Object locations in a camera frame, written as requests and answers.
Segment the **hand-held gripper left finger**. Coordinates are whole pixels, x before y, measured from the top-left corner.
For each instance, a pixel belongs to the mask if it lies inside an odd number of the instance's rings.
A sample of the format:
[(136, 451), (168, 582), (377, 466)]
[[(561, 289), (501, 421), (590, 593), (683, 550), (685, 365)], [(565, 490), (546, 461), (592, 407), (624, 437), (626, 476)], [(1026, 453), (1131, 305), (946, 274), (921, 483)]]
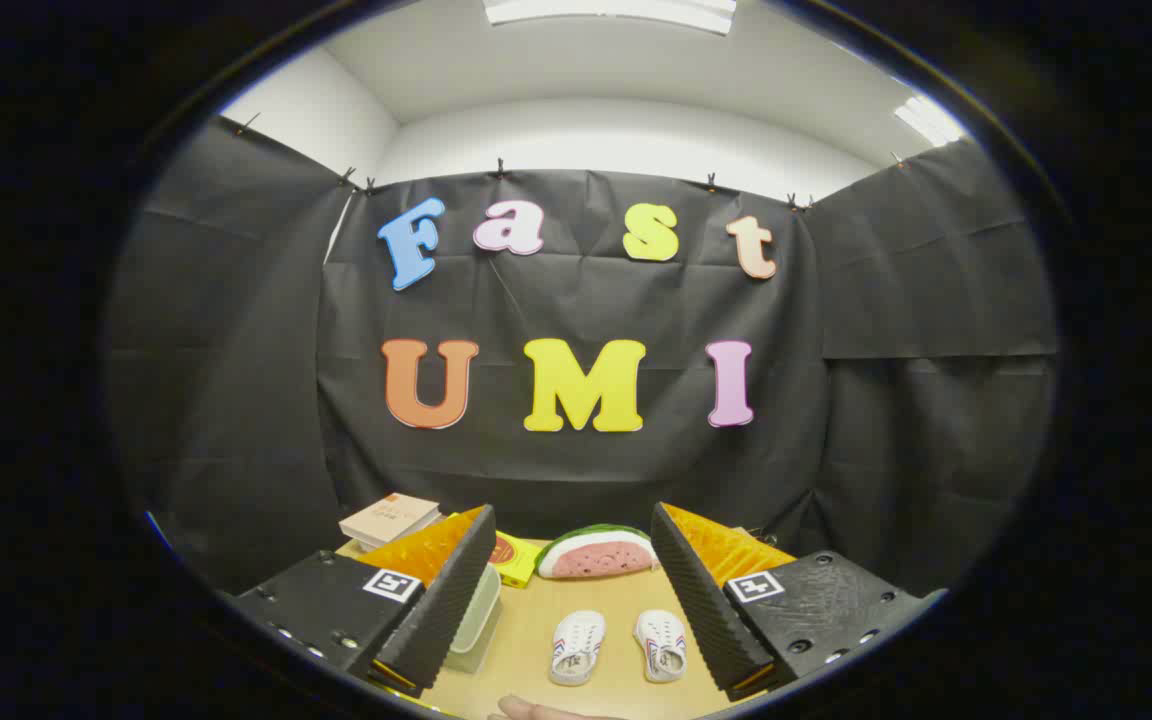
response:
[(317, 551), (232, 602), (320, 664), (417, 698), (435, 684), (495, 541), (495, 509), (480, 505), (358, 558)]

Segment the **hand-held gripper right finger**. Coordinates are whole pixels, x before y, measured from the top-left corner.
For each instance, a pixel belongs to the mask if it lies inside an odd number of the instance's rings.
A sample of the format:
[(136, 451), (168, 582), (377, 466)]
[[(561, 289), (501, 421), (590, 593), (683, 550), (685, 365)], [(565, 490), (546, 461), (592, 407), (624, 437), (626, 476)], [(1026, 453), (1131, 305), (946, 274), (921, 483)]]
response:
[(708, 674), (732, 702), (877, 646), (947, 593), (911, 594), (833, 550), (794, 558), (670, 503), (654, 507), (650, 538)]

